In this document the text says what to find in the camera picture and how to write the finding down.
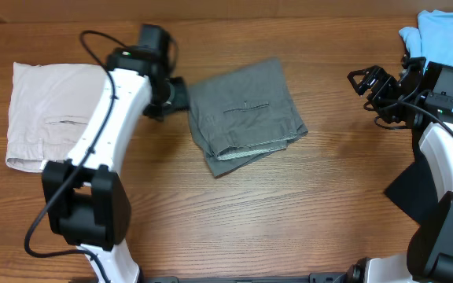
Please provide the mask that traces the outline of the grey shorts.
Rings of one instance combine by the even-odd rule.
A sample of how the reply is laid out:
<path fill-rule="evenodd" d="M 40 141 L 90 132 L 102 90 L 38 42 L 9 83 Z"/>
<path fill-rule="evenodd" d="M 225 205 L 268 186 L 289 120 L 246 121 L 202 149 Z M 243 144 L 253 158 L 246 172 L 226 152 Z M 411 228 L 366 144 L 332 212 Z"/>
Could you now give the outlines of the grey shorts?
<path fill-rule="evenodd" d="M 189 88 L 189 125 L 214 177 L 286 149 L 308 132 L 271 58 Z"/>

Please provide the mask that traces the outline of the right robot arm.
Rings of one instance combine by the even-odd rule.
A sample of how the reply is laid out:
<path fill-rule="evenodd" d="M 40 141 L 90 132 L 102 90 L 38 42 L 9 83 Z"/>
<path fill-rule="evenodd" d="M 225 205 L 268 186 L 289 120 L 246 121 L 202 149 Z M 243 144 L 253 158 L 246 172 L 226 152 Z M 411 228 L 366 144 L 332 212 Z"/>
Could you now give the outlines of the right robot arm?
<path fill-rule="evenodd" d="M 365 258 L 338 282 L 453 282 L 453 66 L 404 57 L 398 78 L 374 65 L 348 81 L 374 122 L 410 130 L 414 162 L 385 195 L 418 223 L 404 254 Z"/>

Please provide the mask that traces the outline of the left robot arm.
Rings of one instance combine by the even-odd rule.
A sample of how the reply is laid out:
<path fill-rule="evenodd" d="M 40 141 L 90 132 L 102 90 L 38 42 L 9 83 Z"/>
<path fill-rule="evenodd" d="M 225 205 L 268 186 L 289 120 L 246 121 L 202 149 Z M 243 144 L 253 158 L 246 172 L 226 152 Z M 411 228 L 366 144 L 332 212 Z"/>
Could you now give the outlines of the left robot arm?
<path fill-rule="evenodd" d="M 100 282 L 142 282 L 142 268 L 126 242 L 131 203 L 120 180 L 127 146 L 140 116 L 162 121 L 189 109 L 184 79 L 172 75 L 178 46 L 162 27 L 143 24 L 138 42 L 120 42 L 101 67 L 107 79 L 85 131 L 65 160 L 42 171 L 46 200 L 24 238 L 48 218 L 53 233 L 71 245 L 65 255 L 86 256 Z"/>

